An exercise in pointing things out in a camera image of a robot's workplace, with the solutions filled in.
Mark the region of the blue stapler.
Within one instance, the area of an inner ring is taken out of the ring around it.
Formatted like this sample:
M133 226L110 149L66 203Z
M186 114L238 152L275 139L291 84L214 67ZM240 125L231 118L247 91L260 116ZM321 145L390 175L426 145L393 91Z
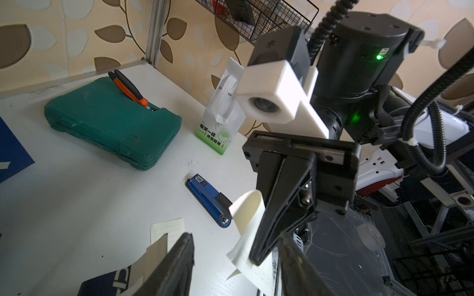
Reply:
M224 194L199 174L187 179L185 186L221 228L230 226L233 218L229 208L233 203Z

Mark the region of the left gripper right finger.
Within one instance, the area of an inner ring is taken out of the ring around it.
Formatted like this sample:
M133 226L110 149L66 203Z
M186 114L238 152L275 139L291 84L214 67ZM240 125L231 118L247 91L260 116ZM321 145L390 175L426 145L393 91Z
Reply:
M284 296L335 295L289 234L278 239L278 251Z

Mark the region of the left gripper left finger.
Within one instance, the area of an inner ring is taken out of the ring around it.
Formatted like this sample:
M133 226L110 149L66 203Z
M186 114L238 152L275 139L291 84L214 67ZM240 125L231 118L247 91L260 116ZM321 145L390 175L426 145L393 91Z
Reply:
M193 235L183 233L133 296L188 296L194 263Z

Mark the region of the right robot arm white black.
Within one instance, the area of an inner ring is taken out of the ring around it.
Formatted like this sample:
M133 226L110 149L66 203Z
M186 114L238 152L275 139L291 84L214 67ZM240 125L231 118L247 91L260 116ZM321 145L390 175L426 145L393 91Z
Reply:
M300 27L262 35L244 69L237 101L270 127L243 146L266 208L249 251L255 265L282 234L318 212L345 216L358 190L383 181L378 167L360 172L362 145L392 152L397 175L439 175L448 162L447 135L460 139L473 122L438 102L473 68L473 51L411 101L390 80L424 31L352 6L338 1L310 39Z

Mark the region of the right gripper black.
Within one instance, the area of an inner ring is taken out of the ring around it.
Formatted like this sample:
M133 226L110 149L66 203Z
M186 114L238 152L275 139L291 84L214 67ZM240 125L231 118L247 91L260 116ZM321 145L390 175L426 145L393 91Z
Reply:
M259 266L278 237L312 211L344 217L353 203L361 146L334 139L254 132L243 145L265 212L249 259Z

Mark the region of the small blue white bag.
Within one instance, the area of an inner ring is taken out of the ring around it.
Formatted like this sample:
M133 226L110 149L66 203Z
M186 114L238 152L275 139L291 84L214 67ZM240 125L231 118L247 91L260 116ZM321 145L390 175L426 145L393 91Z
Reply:
M136 284L143 284L167 255L168 234L150 245L132 265L82 282L78 296L119 296Z

